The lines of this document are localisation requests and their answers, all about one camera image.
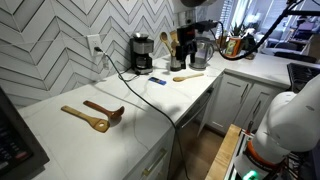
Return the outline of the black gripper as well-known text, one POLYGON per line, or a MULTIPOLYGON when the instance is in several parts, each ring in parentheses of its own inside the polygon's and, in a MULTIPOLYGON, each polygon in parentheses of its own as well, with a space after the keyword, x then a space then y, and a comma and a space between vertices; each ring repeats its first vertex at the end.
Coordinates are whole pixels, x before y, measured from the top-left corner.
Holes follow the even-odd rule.
POLYGON ((196 32, 203 33, 217 26, 217 21, 200 21, 177 29, 179 45, 176 47, 176 59, 181 62, 181 69, 186 69, 186 57, 190 55, 190 63, 195 63, 197 52, 196 32))

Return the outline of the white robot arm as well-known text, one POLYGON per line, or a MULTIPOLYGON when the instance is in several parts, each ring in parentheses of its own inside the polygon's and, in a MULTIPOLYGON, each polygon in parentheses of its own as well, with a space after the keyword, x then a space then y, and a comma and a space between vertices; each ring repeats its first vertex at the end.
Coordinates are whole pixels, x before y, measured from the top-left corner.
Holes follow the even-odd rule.
POLYGON ((233 161, 243 179, 269 180, 291 152, 314 149, 320 138, 320 78, 314 76, 298 93, 291 80, 302 64, 275 56, 255 60, 218 56, 226 67, 216 78, 205 121, 225 133, 235 124, 256 133, 233 161))

